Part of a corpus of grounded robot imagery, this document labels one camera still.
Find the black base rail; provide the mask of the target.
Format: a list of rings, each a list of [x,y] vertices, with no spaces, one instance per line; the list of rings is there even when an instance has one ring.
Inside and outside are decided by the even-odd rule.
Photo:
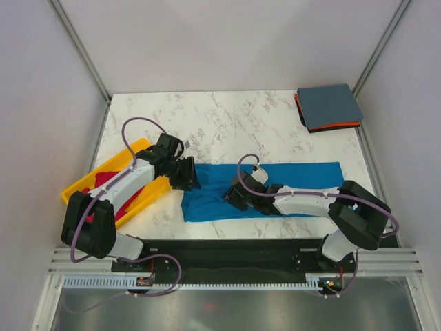
[[[152,260],[112,264],[113,272],[152,271],[164,283],[256,283],[304,281],[307,274],[350,274],[353,254],[323,270],[317,263],[320,239],[170,239],[145,241],[142,257]]]

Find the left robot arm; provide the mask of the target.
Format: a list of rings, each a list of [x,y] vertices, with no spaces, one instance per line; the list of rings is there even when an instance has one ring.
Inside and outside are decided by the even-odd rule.
[[[140,189],[166,178],[175,190],[200,189],[194,157],[183,157],[183,142],[162,133],[156,144],[134,152],[133,161],[104,184],[89,192],[74,192],[68,200],[61,240],[70,246],[73,263],[90,257],[127,261],[136,271],[151,264],[151,254],[136,237],[119,234],[116,213]]]

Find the blue t shirt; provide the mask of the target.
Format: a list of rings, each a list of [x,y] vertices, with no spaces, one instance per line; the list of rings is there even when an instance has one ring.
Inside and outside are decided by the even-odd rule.
[[[268,184],[283,184],[302,190],[338,187],[344,181],[338,162],[267,163],[263,169],[269,176]],[[184,192],[181,202],[184,222],[264,217],[253,208],[241,211],[223,198],[236,176],[235,164],[197,164],[196,174],[201,188]]]

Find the left aluminium corner post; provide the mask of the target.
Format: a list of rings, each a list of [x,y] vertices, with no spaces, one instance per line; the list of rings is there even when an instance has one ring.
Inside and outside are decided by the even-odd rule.
[[[88,54],[88,51],[86,50],[86,47],[84,46],[78,32],[76,31],[72,20],[69,18],[67,11],[62,4],[62,1],[48,0],[48,4],[53,10],[57,19],[59,20],[65,33],[67,34],[81,62],[85,66],[85,69],[93,80],[97,90],[100,92],[100,95],[103,97],[105,103],[107,105],[110,105],[112,96],[106,88],[98,70],[96,69],[96,66],[94,65],[90,55]]]

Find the yellow plastic bin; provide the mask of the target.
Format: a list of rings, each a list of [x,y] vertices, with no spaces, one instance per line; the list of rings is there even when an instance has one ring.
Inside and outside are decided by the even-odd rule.
[[[120,151],[118,154],[115,154],[112,158],[108,159],[102,165],[97,166],[93,171],[85,175],[82,179],[79,179],[78,181],[67,187],[65,190],[63,190],[61,193],[62,200],[65,202],[65,204],[68,204],[70,197],[76,191],[80,192],[84,186],[93,188],[95,182],[94,177],[97,172],[120,172],[128,167],[129,164],[131,164],[132,162],[132,155],[127,148]],[[159,199],[170,190],[171,186],[167,177],[159,177],[153,182],[145,185],[142,193],[137,199],[138,205],[134,209],[135,215],[132,217],[132,219],[138,213],[146,209],[146,207],[154,203],[157,199]]]

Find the red t shirt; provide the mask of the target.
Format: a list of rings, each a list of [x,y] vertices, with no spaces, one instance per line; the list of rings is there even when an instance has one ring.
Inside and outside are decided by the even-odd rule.
[[[120,172],[97,172],[95,174],[94,187],[84,186],[82,193],[92,193],[94,198],[100,191],[105,190],[99,200],[108,200],[114,209],[116,227],[120,228],[134,215],[134,209],[138,205],[137,199],[142,193],[145,183],[141,183],[140,176],[135,171],[123,176],[125,171]]]

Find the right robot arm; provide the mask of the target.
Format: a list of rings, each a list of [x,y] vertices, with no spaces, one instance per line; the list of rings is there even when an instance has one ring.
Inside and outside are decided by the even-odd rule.
[[[315,255],[321,270],[332,271],[360,248],[379,248],[391,210],[355,181],[304,191],[288,185],[265,185],[265,179],[242,171],[232,180],[224,199],[238,210],[253,208],[266,216],[301,214],[332,220],[337,230],[323,238]]]

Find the folded grey blue shirt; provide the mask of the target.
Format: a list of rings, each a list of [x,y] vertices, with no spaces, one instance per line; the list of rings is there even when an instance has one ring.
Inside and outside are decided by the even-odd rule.
[[[297,95],[308,128],[360,123],[363,114],[348,84],[299,88]]]

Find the right aluminium corner post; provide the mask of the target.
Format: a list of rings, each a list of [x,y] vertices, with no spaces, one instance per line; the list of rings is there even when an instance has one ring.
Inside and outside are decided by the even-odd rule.
[[[406,15],[408,9],[413,4],[413,0],[400,0],[397,8],[395,9],[392,17],[390,18],[386,28],[384,29],[380,39],[378,40],[371,56],[369,57],[364,69],[362,70],[352,92],[355,97],[357,97],[363,86],[367,82],[371,73],[373,72],[376,64],[380,60],[383,52],[385,51],[388,43],[392,39],[394,33],[398,29],[400,22],[403,20]]]

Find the aluminium corner post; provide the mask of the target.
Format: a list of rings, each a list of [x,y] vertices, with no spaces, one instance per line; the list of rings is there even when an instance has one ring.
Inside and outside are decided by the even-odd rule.
[[[388,43],[392,39],[394,33],[398,29],[400,22],[403,20],[406,15],[408,9],[413,4],[413,0],[400,0],[397,8],[395,9],[392,17],[390,18],[386,28],[384,29],[380,39],[378,40],[371,56],[369,57],[364,69],[362,70],[352,92],[355,97],[357,97],[363,86],[367,82],[371,73],[373,72],[376,64],[380,60],[383,52],[385,51]]]
[[[106,88],[98,70],[96,69],[96,66],[94,65],[90,55],[88,54],[88,51],[86,50],[86,47],[84,46],[78,32],[76,31],[72,20],[69,18],[67,11],[62,4],[62,1],[48,0],[48,4],[53,10],[57,19],[59,20],[65,33],[67,34],[81,62],[85,66],[85,69],[93,80],[97,90],[100,92],[100,95],[103,97],[105,103],[107,105],[110,105],[112,96]]]

